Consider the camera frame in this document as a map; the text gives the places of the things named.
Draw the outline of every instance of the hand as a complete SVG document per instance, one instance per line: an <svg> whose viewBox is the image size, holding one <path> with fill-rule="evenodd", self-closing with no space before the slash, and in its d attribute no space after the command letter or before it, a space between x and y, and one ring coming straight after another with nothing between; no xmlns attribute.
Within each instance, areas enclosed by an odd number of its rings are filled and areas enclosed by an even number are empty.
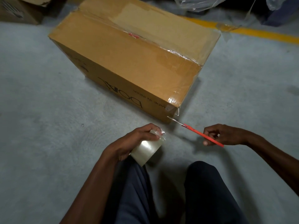
<svg viewBox="0 0 299 224"><path fill-rule="evenodd" d="M119 161L126 159L130 152L137 147L142 141L157 141L159 136L150 133L151 130L162 133L161 129L156 125L150 123L143 127L136 128L125 136L117 139L115 142L108 145L104 152L112 152L116 155Z"/></svg>
<svg viewBox="0 0 299 224"><path fill-rule="evenodd" d="M248 137L254 133L236 127L223 124L216 124L205 127L204 134L215 139L224 145L244 145L248 142ZM213 142L204 140L204 145L214 145Z"/></svg>

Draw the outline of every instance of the roll of clear tape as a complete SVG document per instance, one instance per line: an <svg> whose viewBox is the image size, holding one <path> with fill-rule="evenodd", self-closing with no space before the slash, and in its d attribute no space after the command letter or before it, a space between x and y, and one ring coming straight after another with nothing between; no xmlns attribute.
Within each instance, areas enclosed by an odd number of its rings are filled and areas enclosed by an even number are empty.
<svg viewBox="0 0 299 224"><path fill-rule="evenodd" d="M130 154L140 166L143 166L165 141L165 132L159 133L154 130L150 132L159 135L160 139L157 141L142 141Z"/></svg>

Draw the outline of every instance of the scissors handle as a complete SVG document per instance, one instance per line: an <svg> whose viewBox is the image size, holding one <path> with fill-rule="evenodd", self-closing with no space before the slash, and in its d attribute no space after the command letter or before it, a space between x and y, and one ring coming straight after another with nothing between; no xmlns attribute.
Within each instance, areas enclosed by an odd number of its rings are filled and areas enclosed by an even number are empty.
<svg viewBox="0 0 299 224"><path fill-rule="evenodd" d="M199 131L193 129L191 126L188 126L188 125L186 125L186 124L184 124L184 126L185 126L188 130L191 130L191 131L193 131L194 133L199 134L200 136L204 137L205 139L207 139L207 140L209 140L209 141L211 141L211 142L213 142L213 143L215 143L215 144L217 144L217 145L219 145L219 146L221 146L221 147L224 147L223 144L219 143L218 141L215 141L213 138L211 138L211 137L209 137L209 136L203 134L202 132L199 132Z"/></svg>

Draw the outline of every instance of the cardboard box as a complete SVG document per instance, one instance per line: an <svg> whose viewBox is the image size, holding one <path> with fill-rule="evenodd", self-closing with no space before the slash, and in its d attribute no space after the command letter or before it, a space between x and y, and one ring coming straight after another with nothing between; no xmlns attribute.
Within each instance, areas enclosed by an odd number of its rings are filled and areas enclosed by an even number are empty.
<svg viewBox="0 0 299 224"><path fill-rule="evenodd" d="M86 77L169 122L219 33L140 0L85 0L49 37Z"/></svg>
<svg viewBox="0 0 299 224"><path fill-rule="evenodd" d="M0 0L0 20L39 24L51 0Z"/></svg>

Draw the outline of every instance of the leg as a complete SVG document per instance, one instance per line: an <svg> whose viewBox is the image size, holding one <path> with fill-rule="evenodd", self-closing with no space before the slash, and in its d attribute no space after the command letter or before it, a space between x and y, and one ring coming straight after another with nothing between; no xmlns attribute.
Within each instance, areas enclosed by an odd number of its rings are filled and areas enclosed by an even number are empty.
<svg viewBox="0 0 299 224"><path fill-rule="evenodd" d="M187 171L185 191L186 224L248 223L214 166L203 161L192 163Z"/></svg>
<svg viewBox="0 0 299 224"><path fill-rule="evenodd" d="M102 223L156 223L150 179L145 168L129 156L119 163Z"/></svg>

